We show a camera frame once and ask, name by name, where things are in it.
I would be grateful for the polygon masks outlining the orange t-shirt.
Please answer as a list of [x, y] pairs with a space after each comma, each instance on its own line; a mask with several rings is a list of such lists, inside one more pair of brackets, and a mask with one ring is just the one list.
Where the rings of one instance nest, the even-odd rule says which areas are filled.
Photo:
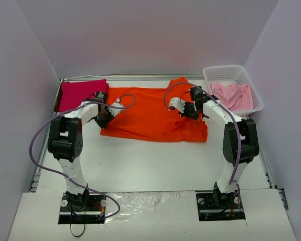
[[204, 121], [193, 121], [166, 109], [165, 103], [173, 97], [189, 102], [190, 89], [186, 78], [173, 79], [165, 88], [111, 87], [107, 102], [113, 104], [121, 97], [128, 106], [100, 131], [103, 136], [137, 139], [153, 142], [201, 142], [208, 137]]

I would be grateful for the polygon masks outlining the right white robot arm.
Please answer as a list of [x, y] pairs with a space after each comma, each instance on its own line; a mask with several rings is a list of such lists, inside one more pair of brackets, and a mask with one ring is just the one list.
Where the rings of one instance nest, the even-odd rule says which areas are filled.
[[238, 182], [245, 168], [259, 154], [256, 124], [252, 119], [244, 119], [228, 110], [214, 95], [209, 95], [201, 87], [189, 89], [191, 101], [172, 98], [170, 107], [179, 111], [180, 116], [197, 120], [204, 117], [214, 121], [224, 129], [222, 153], [226, 160], [221, 177], [214, 184], [212, 200], [218, 207], [230, 202], [230, 195], [238, 189]]

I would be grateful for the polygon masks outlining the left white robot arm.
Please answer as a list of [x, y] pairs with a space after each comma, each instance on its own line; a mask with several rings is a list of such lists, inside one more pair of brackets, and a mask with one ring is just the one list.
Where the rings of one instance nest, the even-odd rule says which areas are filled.
[[58, 161], [66, 175], [66, 198], [73, 201], [80, 210], [91, 204], [88, 183], [83, 177], [80, 155], [83, 150], [82, 128], [95, 120], [100, 128], [105, 128], [123, 111], [120, 98], [111, 105], [106, 105], [107, 94], [97, 92], [93, 98], [84, 99], [77, 108], [65, 113], [50, 124], [48, 151]]

